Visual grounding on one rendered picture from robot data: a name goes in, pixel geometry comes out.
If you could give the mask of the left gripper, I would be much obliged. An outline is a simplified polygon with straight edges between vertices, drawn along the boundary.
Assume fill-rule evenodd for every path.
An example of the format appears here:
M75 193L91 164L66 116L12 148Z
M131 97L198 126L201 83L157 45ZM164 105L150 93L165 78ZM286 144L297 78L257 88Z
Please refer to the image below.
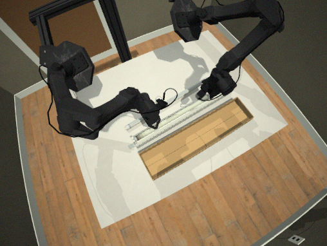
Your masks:
M209 81L209 82L208 82ZM206 92L209 94L210 99L215 97L216 95L219 95L221 92L219 91L219 89L217 88L216 84L212 83L208 78L202 80L203 83L201 85L201 90L199 92L197 92L197 94L202 98L204 96L204 94L206 94Z

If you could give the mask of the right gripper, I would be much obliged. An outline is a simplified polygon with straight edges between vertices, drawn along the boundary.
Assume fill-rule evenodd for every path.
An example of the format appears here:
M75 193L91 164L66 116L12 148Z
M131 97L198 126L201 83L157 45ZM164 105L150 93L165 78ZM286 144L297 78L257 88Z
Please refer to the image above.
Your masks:
M158 109L162 109L165 107L165 104L167 104L166 101L162 100L162 99L157 99L157 107ZM154 119L149 119L147 117L143 117L143 119L145 120L145 122L147 123L147 125L150 127L150 128L153 128L153 129L157 129L158 128L158 125L161 121L161 118L160 116L158 115L156 118ZM156 127L153 126L153 124L156 123Z

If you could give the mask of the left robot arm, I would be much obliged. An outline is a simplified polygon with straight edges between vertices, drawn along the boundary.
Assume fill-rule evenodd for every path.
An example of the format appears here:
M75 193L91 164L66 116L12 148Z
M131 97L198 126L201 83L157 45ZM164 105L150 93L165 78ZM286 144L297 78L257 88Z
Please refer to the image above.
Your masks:
M281 33L285 28L277 0L248 0L223 6L197 7L196 10L190 12L176 12L175 16L179 28L198 26L202 25L203 22L213 25L225 20L244 17L262 19L239 44L221 56L216 68L212 69L209 79L216 84L221 93L226 92L233 85L231 89L222 94L223 96L231 93L237 86L229 72L235 70L240 62L245 60L244 58L265 39L275 32ZM277 30L280 25L281 27Z

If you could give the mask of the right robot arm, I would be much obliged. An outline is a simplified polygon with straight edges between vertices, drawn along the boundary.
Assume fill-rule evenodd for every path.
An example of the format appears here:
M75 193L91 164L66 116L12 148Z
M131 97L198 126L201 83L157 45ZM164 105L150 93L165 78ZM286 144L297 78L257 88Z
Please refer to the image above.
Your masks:
M159 115L160 110L153 100L150 99L149 94L145 92L140 93L134 87L127 87L127 89L119 91L115 98L93 109L85 103L74 99L71 96L66 80L88 66L89 64L82 52L79 52L62 64L54 62L47 67L48 85L52 90L56 110L58 108L57 122L60 132L72 136L85 135L88 134L87 132L93 132L104 124L94 132L95 134L81 137L95 140L98 138L99 131L108 123L107 121L111 118L113 120L114 116L122 111L136 109L141 113L141 116L149 119L154 119ZM86 126L80 122L85 122Z

